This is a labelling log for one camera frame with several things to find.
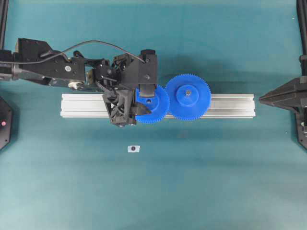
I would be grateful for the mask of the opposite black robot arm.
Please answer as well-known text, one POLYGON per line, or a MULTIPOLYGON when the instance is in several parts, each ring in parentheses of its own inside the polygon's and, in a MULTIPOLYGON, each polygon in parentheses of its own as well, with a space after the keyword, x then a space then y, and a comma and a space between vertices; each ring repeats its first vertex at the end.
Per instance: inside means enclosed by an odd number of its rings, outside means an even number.
POLYGON ((295 114, 298 142, 307 147, 307 56, 299 58, 302 76, 294 78, 284 85, 259 98, 261 104, 278 107, 295 114))

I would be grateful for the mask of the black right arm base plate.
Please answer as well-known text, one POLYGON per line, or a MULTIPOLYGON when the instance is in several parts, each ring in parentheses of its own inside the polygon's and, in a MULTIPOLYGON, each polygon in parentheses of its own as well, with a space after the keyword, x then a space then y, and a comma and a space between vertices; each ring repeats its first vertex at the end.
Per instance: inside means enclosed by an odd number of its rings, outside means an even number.
POLYGON ((0 98, 0 149, 3 149, 11 138, 12 109, 6 101, 0 98))

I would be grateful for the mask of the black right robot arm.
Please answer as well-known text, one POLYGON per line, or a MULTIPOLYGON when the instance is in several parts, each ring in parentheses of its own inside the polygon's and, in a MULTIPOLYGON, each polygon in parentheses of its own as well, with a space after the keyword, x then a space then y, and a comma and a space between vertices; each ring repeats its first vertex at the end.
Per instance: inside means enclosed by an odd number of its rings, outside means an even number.
POLYGON ((154 97, 157 88, 157 55, 142 50, 139 55, 122 50, 112 60, 84 57, 76 46, 72 57, 45 41, 20 38, 15 51, 1 50, 2 81, 23 79, 36 84, 67 87, 78 92, 101 94, 112 124, 136 124, 136 117, 150 109, 137 101, 154 97))

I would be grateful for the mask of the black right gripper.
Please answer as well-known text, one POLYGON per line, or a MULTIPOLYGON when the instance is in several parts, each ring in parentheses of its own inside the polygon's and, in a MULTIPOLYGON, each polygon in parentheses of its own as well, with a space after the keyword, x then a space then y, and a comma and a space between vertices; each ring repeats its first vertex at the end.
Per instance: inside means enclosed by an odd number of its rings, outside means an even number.
MULTIPOLYGON (((90 92, 102 93, 104 105, 111 124, 124 127, 136 125, 136 115, 151 114, 144 104, 135 102, 135 90, 121 85, 123 73, 130 64, 137 62, 140 55, 119 55, 110 62, 107 59, 87 59, 92 69, 88 73, 90 92)), ((140 97, 154 97, 154 84, 141 84, 140 97)))

